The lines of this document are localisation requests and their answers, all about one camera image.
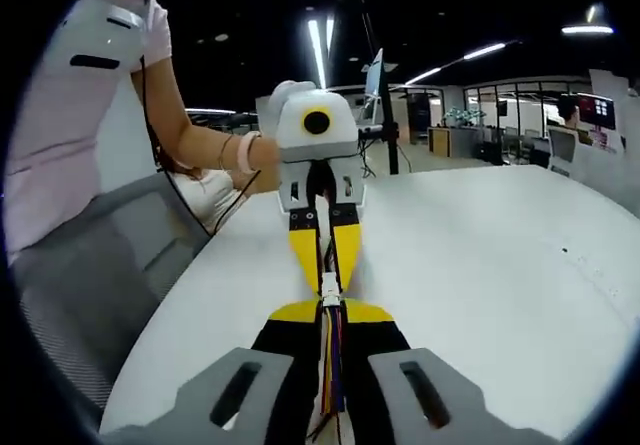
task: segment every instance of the ceiling light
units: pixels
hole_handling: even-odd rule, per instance
[[[482,48],[476,52],[469,53],[464,56],[465,60],[472,60],[474,58],[480,57],[482,55],[486,55],[487,53],[495,52],[496,50],[500,50],[506,47],[504,43],[496,43],[495,45],[491,45],[490,47]]]
[[[427,78],[431,75],[435,75],[436,73],[438,73],[440,70],[442,70],[442,68],[438,67],[438,68],[434,68],[433,70],[429,70],[428,72],[423,73],[422,75],[418,75],[416,78],[412,78],[411,80],[409,80],[407,83],[405,83],[405,85],[411,85],[412,83],[416,83],[419,82],[420,80],[422,80],[423,78]]]
[[[333,38],[333,17],[327,18],[327,53],[331,51],[331,39]]]
[[[613,29],[611,27],[603,27],[599,25],[580,25],[577,27],[564,27],[562,33],[565,35],[575,35],[578,33],[600,33],[611,34]]]
[[[596,6],[592,5],[589,11],[587,12],[587,22],[591,23],[593,21],[593,17],[596,14]]]
[[[311,36],[311,45],[313,45],[313,53],[316,58],[316,67],[318,68],[318,79],[320,80],[320,88],[327,88],[327,81],[324,75],[324,62],[322,61],[322,50],[320,49],[320,30],[318,29],[317,20],[309,20],[309,35]]]
[[[219,108],[187,108],[187,113],[219,113],[221,115],[233,115],[234,110],[222,110]]]

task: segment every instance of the white desk surface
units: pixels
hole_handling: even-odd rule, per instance
[[[370,180],[350,296],[383,306],[513,427],[569,434],[619,376],[640,311],[640,220],[535,166]],[[140,336],[101,432],[168,412],[178,388],[268,315],[312,297],[274,193],[252,197]]]

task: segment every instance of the gray chair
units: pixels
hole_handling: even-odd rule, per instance
[[[209,238],[158,173],[97,197],[13,264],[35,337],[96,420],[138,336]]]

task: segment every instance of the black pole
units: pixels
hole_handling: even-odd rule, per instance
[[[367,34],[367,41],[369,43],[369,50],[371,51],[372,60],[376,57],[380,47],[373,34],[373,28],[371,26],[371,19],[365,8],[364,0],[362,2],[362,21],[364,22],[364,29]],[[389,93],[389,84],[387,83],[387,72],[384,70],[384,54],[380,63],[380,88],[379,88],[380,100],[382,102],[382,114],[384,116],[382,120],[382,137],[386,140],[389,148],[389,174],[398,174],[398,124],[393,121],[393,110],[391,108],[391,94]]]

